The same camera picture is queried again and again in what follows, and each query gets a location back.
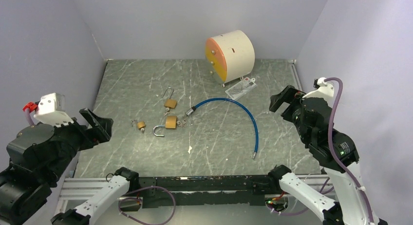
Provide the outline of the small brass padlock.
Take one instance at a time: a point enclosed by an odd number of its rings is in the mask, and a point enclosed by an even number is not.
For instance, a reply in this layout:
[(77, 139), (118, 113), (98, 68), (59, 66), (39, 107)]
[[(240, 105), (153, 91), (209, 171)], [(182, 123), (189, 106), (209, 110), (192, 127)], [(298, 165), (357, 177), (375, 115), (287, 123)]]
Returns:
[(145, 128), (146, 128), (146, 123), (144, 121), (138, 121), (138, 120), (131, 120), (131, 125), (138, 129), (139, 131), (141, 131), (142, 133), (145, 132)]

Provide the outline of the medium brass padlock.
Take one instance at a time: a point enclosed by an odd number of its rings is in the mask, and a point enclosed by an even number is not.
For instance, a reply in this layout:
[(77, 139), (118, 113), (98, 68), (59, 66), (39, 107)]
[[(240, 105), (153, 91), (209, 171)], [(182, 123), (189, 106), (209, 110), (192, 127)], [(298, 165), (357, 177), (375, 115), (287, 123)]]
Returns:
[(152, 129), (152, 134), (153, 134), (155, 137), (165, 137), (164, 134), (158, 134), (158, 133), (157, 133), (157, 130), (158, 130), (158, 129), (161, 129), (161, 128), (164, 128), (164, 129), (176, 129), (176, 127), (177, 127), (177, 121), (178, 121), (177, 116), (167, 116), (164, 125), (156, 125), (156, 126), (153, 127), (153, 129)]

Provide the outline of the long shackle brass padlock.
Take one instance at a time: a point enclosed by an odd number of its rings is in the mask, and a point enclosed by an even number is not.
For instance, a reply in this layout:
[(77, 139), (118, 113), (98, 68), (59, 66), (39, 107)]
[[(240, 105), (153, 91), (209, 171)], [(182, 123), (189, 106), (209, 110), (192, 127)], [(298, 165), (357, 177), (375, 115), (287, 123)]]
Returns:
[(170, 93), (169, 93), (169, 97), (167, 98), (167, 100), (164, 103), (164, 107), (166, 108), (167, 111), (170, 111), (171, 109), (176, 108), (177, 101), (171, 98), (173, 93), (174, 93), (174, 89), (172, 87), (166, 88), (163, 95), (162, 95), (162, 97), (164, 97), (166, 95), (167, 91), (170, 91)]

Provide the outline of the small keys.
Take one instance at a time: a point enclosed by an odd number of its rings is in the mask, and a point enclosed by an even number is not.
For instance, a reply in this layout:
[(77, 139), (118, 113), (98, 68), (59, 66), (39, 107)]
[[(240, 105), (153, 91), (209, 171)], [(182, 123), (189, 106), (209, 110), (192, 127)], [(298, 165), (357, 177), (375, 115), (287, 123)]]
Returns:
[(187, 123), (187, 120), (186, 120), (186, 119), (182, 119), (182, 120), (177, 120), (177, 121), (176, 121), (177, 126), (178, 126), (178, 127), (181, 127), (181, 128), (183, 128), (183, 127), (186, 125), (186, 123)]

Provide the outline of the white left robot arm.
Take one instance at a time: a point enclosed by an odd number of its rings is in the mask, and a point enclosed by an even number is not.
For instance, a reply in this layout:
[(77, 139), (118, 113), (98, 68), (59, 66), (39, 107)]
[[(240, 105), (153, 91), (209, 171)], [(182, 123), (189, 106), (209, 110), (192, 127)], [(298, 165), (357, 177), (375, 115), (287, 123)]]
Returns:
[[(76, 119), (40, 121), (22, 129), (7, 145), (9, 166), (0, 174), (0, 218), (21, 225), (31, 218), (51, 195), (64, 171), (82, 150), (110, 141), (113, 120), (95, 115), (87, 108), (80, 114), (88, 125)], [(105, 187), (84, 204), (59, 213), (54, 225), (92, 225), (120, 196), (135, 195), (139, 174), (122, 167)]]

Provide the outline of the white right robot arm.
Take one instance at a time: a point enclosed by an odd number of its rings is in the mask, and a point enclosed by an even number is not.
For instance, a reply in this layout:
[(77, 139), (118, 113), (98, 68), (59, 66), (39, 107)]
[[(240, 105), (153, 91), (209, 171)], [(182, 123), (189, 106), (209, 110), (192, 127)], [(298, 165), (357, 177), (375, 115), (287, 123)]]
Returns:
[(269, 110), (275, 112), (283, 103), (288, 107), (281, 113), (282, 118), (294, 124), (305, 148), (324, 168), (337, 199), (316, 191), (285, 165), (276, 166), (268, 173), (269, 190), (292, 195), (324, 225), (386, 225), (387, 221), (367, 205), (356, 145), (348, 135), (333, 128), (330, 122), (333, 109), (325, 98), (309, 96), (288, 85), (270, 97)]

